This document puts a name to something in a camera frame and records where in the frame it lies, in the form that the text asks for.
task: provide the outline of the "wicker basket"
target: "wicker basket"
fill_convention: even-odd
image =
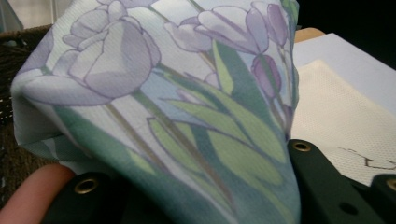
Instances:
[[[17,146],[9,92],[12,79],[49,28],[50,25],[47,25],[0,33],[0,209],[30,173],[52,162],[40,159]]]

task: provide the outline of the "green stem print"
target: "green stem print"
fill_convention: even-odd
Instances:
[[[144,105],[145,108],[154,116],[155,120],[158,122],[156,124],[157,126],[161,125],[163,130],[169,133],[170,137],[176,142],[176,144],[187,150],[187,153],[193,159],[194,163],[200,167],[213,184],[219,188],[221,195],[225,198],[227,204],[232,206],[233,198],[229,190],[191,140],[189,140],[184,133],[180,131],[176,124],[170,120],[142,91],[137,91],[134,94],[134,98],[139,101],[140,104]]]
[[[198,12],[203,12],[203,11],[205,11],[205,10],[204,10],[199,4],[197,4],[195,1],[193,1],[193,0],[188,0],[188,2],[190,2],[190,4],[192,4]]]
[[[288,65],[287,65],[287,63],[286,63],[286,52],[285,52],[285,48],[284,48],[284,47],[278,46],[278,49],[279,49],[280,57],[282,58],[282,65],[283,65],[285,68],[288,68]],[[290,80],[291,78],[293,78],[293,75],[290,73],[289,69],[286,69],[286,70],[285,70],[285,75],[286,75],[287,80]],[[292,92],[292,90],[291,90],[291,88],[292,88],[292,86],[291,86],[292,82],[291,82],[291,81],[288,81],[288,83],[289,83],[289,85],[287,85],[287,86],[288,86],[288,90],[289,90],[289,92]]]
[[[151,147],[146,143],[146,141],[140,137],[139,133],[129,125],[129,122],[125,117],[119,112],[119,110],[112,104],[104,105],[104,108],[109,112],[112,118],[120,125],[120,127],[128,133],[128,137],[131,141],[139,148],[141,148],[148,158],[158,165],[160,168],[166,170],[163,162],[157,157],[157,155],[151,150]]]
[[[161,12],[159,12],[157,9],[155,9],[152,5],[148,6],[148,10],[154,12],[156,15],[158,15],[163,21],[169,22],[169,19],[166,18]]]
[[[199,56],[206,62],[212,71],[216,71],[215,62],[207,52],[199,52]]]

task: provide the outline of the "metal grommet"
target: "metal grommet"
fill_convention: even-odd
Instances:
[[[396,179],[389,179],[387,180],[388,187],[396,191]]]
[[[293,143],[293,147],[296,150],[302,151],[302,152],[307,152],[311,150],[311,146],[307,145],[304,142],[295,142]]]
[[[75,186],[75,193],[87,194],[92,192],[99,186],[99,182],[95,178],[87,178],[79,181]]]

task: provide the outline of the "finger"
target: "finger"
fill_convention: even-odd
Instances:
[[[32,173],[0,212],[0,223],[40,223],[62,187],[75,176],[60,164],[46,165]]]

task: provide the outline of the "tulip print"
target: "tulip print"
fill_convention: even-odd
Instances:
[[[53,76],[39,77],[24,91],[48,104],[103,105],[138,90],[160,57],[154,41],[138,22],[121,18],[82,41],[77,49],[67,51],[56,63]],[[48,95],[40,83],[54,86],[56,91]]]
[[[70,35],[63,38],[64,43],[78,48],[81,42],[93,36],[98,37],[111,22],[118,21],[127,15],[126,8],[121,2],[109,2],[106,8],[89,11],[73,22]]]
[[[198,15],[195,30],[233,49],[261,54],[268,49],[268,34],[263,17],[254,9],[216,7]]]
[[[181,49],[191,52],[210,50],[212,48],[212,39],[195,31],[199,24],[198,18],[192,17],[184,20],[179,26],[173,22],[168,22],[163,27]]]
[[[274,99],[281,86],[281,78],[273,58],[268,55],[258,56],[253,60],[252,73],[262,91],[269,99]]]
[[[279,5],[264,4],[264,2],[253,2],[252,7],[257,14],[263,17],[268,35],[272,41],[279,46],[284,46],[288,37],[288,25]]]

